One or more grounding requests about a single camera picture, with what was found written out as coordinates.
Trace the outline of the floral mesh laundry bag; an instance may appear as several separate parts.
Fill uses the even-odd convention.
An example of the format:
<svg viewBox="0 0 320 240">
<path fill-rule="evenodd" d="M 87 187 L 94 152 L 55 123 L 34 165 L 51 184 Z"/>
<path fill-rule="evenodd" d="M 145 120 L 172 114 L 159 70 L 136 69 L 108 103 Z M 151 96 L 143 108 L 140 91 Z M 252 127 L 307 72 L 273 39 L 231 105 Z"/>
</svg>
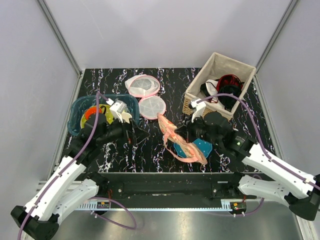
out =
<svg viewBox="0 0 320 240">
<path fill-rule="evenodd" d="M 200 163 L 206 165 L 208 163 L 205 155 L 201 150 L 194 144 L 187 142 L 179 134 L 175 133 L 177 127 L 169 121 L 163 114 L 157 113 L 157 120 L 159 128 L 163 133 L 163 145 L 164 147 L 175 157 L 177 160 L 183 163 Z M 168 148 L 168 141 L 177 144 L 181 147 L 186 157 L 180 157 Z"/>
</svg>

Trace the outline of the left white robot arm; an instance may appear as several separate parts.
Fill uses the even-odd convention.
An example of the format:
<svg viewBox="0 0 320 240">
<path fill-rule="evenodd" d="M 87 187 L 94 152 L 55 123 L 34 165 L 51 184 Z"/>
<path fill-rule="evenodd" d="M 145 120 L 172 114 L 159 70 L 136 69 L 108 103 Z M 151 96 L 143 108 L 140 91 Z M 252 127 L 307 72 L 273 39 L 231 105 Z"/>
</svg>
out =
<svg viewBox="0 0 320 240">
<path fill-rule="evenodd" d="M 91 116 L 42 189 L 28 203 L 12 209 L 10 215 L 19 227 L 17 239 L 26 233 L 35 240 L 50 240 L 62 221 L 82 203 L 91 198 L 111 197 L 109 180 L 97 172 L 89 173 L 72 192 L 65 192 L 97 158 L 102 145 L 123 140 L 136 146 L 149 136 L 133 119 L 117 119 L 109 124 L 100 113 Z"/>
</svg>

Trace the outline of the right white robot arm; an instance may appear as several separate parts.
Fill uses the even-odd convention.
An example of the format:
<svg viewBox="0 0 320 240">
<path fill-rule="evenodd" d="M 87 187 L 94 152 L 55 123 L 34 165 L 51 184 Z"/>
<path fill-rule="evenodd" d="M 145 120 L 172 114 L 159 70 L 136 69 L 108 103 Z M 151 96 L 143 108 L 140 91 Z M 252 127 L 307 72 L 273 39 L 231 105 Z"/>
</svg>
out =
<svg viewBox="0 0 320 240">
<path fill-rule="evenodd" d="M 259 180 L 238 173 L 227 185 L 228 195 L 257 196 L 283 204 L 298 217 L 314 221 L 320 209 L 320 176 L 299 170 L 268 152 L 247 134 L 232 128 L 218 112 L 194 117 L 175 132 L 188 142 L 201 139 L 217 147 L 231 160 L 242 162 L 272 180 Z"/>
</svg>

